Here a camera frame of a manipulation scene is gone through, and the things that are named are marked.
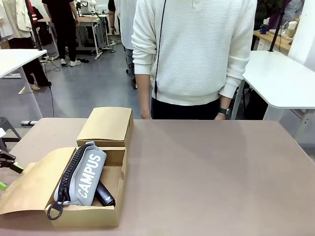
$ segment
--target knit sweater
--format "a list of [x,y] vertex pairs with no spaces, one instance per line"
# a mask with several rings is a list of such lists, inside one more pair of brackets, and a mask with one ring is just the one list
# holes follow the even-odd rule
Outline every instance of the knit sweater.
[[151,75],[157,100],[183,106],[232,98],[250,46],[257,0],[138,0],[132,44],[135,74]]

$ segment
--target white sneaker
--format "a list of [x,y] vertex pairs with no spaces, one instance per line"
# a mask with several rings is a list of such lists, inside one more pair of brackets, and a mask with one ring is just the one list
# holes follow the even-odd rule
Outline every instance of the white sneaker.
[[33,89],[33,90],[40,90],[40,88],[37,87],[36,85],[31,85],[31,84],[30,84],[30,87],[31,87],[31,89]]
[[65,62],[65,59],[60,59],[60,64],[63,65],[67,65],[67,62]]
[[70,66],[76,66],[76,65],[79,65],[81,64],[81,62],[79,60],[76,60],[76,61],[70,61]]

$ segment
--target open box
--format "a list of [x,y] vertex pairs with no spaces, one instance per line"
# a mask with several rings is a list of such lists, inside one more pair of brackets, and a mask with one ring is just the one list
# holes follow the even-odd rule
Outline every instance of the open box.
[[131,108],[94,108],[78,138],[78,146],[94,141],[98,147],[129,147],[133,129]]
[[[116,200],[116,206],[101,206],[94,199],[92,206],[65,206],[61,217],[50,221],[55,227],[117,227],[119,225],[128,168],[125,147],[101,148],[106,163],[100,177]],[[0,197],[0,214],[24,210],[47,210],[54,202],[54,192],[75,147],[57,149],[38,163],[31,163]]]

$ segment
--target sweater sleeve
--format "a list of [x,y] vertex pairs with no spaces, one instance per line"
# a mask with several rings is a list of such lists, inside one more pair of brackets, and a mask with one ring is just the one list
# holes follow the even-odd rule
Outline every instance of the sweater sleeve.
[[239,22],[231,39],[227,62],[226,81],[220,91],[225,97],[233,98],[236,88],[243,80],[245,67],[250,59],[251,42],[254,27],[256,0],[248,0],[240,15]]
[[157,53],[155,16],[149,0],[138,0],[133,22],[134,73],[150,75],[154,55]]

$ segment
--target wristwatch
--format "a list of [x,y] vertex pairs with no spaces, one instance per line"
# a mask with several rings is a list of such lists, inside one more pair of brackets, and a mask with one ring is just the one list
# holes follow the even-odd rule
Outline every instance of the wristwatch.
[[226,116],[229,115],[230,112],[231,112],[231,109],[223,109],[223,108],[219,109],[219,113],[225,114]]

